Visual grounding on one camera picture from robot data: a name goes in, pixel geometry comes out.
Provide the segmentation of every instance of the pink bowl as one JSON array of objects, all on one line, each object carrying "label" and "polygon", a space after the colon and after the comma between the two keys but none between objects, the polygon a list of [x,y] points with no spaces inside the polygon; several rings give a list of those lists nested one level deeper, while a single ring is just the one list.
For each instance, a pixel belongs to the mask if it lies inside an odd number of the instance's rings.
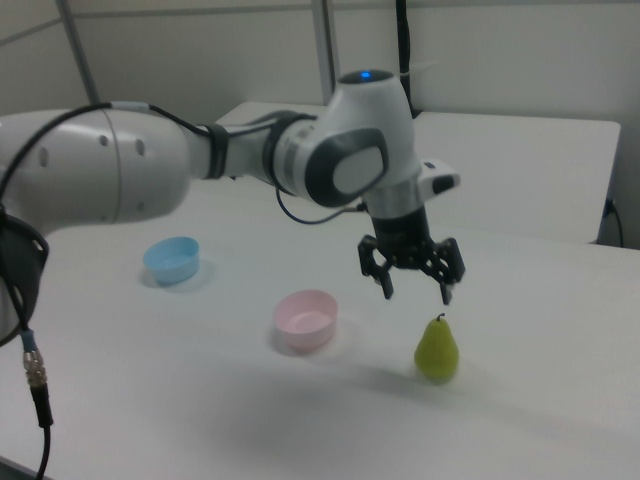
[{"label": "pink bowl", "polygon": [[327,292],[302,290],[283,298],[273,321],[284,341],[296,350],[313,350],[336,333],[338,303]]}]

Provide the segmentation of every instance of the table surface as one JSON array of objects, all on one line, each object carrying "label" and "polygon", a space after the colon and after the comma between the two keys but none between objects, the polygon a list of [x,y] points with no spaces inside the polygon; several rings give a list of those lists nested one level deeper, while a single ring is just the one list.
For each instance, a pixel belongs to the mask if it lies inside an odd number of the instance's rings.
[{"label": "table surface", "polygon": [[[247,122],[282,108],[323,110],[248,102],[222,121]],[[462,178],[429,202],[436,223],[579,243],[598,238],[619,124],[423,112],[414,129],[418,155],[446,161]]]},{"label": "table surface", "polygon": [[[288,199],[306,218],[326,212]],[[308,227],[253,179],[194,182],[171,216],[49,238],[32,326],[55,418],[48,475],[72,479],[635,478],[640,468],[640,254],[432,224],[467,265],[451,306],[417,272],[396,293],[360,274],[365,214]],[[201,245],[191,279],[159,288],[156,241]],[[297,356],[277,302],[319,288],[336,337]],[[416,375],[442,311],[457,375]],[[42,432],[18,341],[0,349],[0,455],[36,468]]]}]

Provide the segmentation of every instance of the blue bowl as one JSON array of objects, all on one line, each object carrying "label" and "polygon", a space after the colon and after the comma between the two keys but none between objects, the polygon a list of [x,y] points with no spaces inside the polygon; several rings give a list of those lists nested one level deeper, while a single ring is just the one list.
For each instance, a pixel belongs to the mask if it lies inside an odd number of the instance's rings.
[{"label": "blue bowl", "polygon": [[173,237],[150,247],[142,261],[158,283],[178,283],[198,271],[199,252],[200,246],[193,238]]}]

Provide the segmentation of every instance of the black mount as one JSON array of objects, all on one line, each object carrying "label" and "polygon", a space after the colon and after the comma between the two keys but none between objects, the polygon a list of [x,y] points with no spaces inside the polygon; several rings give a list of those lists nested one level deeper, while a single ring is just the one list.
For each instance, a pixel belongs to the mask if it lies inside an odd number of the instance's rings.
[{"label": "black mount", "polygon": [[[465,272],[458,242],[448,238],[435,243],[429,236],[424,208],[396,219],[373,219],[373,225],[378,238],[365,235],[358,245],[362,274],[382,286],[384,297],[389,299],[393,295],[392,267],[420,270],[440,284],[442,301],[448,305],[451,287]],[[385,259],[382,265],[373,256],[376,250]]]},{"label": "black mount", "polygon": [[20,219],[7,215],[0,205],[0,277],[7,290],[18,293],[11,300],[23,323],[0,338],[0,347],[11,341],[31,319],[48,255],[49,245],[42,235]]}]

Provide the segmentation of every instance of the bowl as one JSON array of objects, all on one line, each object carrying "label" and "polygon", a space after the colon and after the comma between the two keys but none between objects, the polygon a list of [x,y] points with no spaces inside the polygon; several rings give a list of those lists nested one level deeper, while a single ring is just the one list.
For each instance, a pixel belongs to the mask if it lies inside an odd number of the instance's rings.
[{"label": "bowl", "polygon": [[200,246],[190,237],[172,237],[150,247],[142,259],[158,283],[178,283],[191,277],[200,266]]},{"label": "bowl", "polygon": [[283,298],[273,312],[279,334],[290,347],[309,351],[336,332],[338,303],[322,290],[302,290]]}]

